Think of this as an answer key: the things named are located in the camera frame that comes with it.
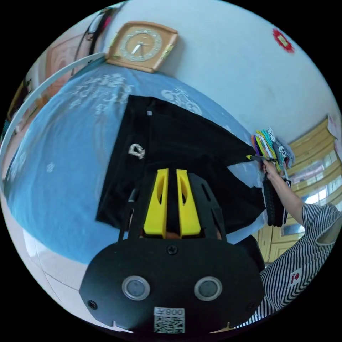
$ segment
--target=bed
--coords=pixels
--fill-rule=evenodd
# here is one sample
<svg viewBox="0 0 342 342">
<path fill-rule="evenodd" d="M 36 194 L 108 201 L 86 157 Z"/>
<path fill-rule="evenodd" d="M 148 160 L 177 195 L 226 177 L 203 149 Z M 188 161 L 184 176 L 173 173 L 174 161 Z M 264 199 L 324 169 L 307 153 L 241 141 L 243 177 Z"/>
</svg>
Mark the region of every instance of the bed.
<svg viewBox="0 0 342 342">
<path fill-rule="evenodd" d="M 32 121 L 1 184 L 8 207 L 23 229 L 55 253 L 83 264 L 118 239 L 118 229 L 95 221 L 95 216 L 130 94 L 167 100 L 251 145 L 250 133 L 202 93 L 162 73 L 107 64 L 103 53 L 98 53 L 63 68 L 28 97 L 4 138 L 1 167 L 13 127 L 26 107 L 63 73 L 90 60 Z M 229 169 L 248 186 L 262 187 L 258 163 Z M 228 241 L 241 241 L 266 220 L 263 212 L 252 225 L 227 235 Z"/>
</svg>

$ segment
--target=sticker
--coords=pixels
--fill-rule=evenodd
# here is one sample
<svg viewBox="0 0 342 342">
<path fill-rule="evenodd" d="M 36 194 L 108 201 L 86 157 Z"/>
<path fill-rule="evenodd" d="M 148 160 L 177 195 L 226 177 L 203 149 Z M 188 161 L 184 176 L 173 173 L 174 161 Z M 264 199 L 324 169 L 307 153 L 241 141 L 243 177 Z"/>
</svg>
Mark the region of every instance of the sticker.
<svg viewBox="0 0 342 342">
<path fill-rule="evenodd" d="M 185 309 L 171 307 L 155 307 L 154 332 L 159 332 L 163 334 L 184 334 Z"/>
<path fill-rule="evenodd" d="M 290 274 L 289 287 L 298 284 L 302 280 L 302 269 L 299 268 Z"/>
<path fill-rule="evenodd" d="M 294 53 L 295 49 L 292 44 L 285 38 L 284 34 L 278 31 L 277 29 L 273 29 L 273 37 L 276 42 L 288 53 Z"/>
</svg>

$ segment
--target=black clothing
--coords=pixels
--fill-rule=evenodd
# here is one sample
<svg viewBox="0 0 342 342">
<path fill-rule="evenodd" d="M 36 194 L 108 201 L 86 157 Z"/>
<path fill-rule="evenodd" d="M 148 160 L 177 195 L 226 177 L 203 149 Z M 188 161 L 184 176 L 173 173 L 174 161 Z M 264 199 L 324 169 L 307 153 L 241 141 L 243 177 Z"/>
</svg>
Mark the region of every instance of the black clothing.
<svg viewBox="0 0 342 342">
<path fill-rule="evenodd" d="M 227 166 L 248 162 L 247 155 L 255 155 L 253 147 L 210 120 L 167 101 L 130 95 L 96 220 L 120 227 L 128 198 L 143 176 L 169 168 L 169 196 L 175 197 L 175 169 L 186 169 L 208 182 L 221 206 L 227 233 L 246 227 L 264 211 L 263 193 L 237 179 Z M 171 215 L 175 211 L 176 204 L 169 200 L 168 217 L 177 217 Z M 168 225 L 176 226 L 176 221 L 171 218 Z"/>
</svg>

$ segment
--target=hand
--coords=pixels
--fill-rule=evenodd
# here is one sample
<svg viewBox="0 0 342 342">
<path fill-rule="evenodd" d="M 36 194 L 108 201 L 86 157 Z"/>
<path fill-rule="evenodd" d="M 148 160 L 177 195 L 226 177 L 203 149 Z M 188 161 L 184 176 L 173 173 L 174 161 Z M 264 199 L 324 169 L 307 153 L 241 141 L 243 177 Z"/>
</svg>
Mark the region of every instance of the hand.
<svg viewBox="0 0 342 342">
<path fill-rule="evenodd" d="M 264 163 L 263 164 L 264 173 L 267 172 L 267 178 L 269 180 L 279 177 L 277 169 L 275 168 L 273 163 L 268 162 L 267 160 L 263 160 L 263 163 Z"/>
</svg>

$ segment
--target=clock hand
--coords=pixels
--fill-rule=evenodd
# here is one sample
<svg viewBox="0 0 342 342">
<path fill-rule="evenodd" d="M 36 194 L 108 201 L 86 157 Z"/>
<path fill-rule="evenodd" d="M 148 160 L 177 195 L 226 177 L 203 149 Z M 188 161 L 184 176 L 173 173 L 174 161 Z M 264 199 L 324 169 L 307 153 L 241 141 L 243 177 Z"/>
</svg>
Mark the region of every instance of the clock hand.
<svg viewBox="0 0 342 342">
<path fill-rule="evenodd" d="M 134 48 L 134 50 L 131 52 L 132 55 L 136 53 L 136 51 L 139 49 L 139 46 L 140 46 L 140 44 L 138 44 L 138 45 Z"/>
<path fill-rule="evenodd" d="M 143 45 L 142 44 L 140 44 L 140 54 L 141 54 L 141 56 L 140 57 L 143 57 L 143 55 L 144 55 L 144 51 L 143 51 Z"/>
</svg>

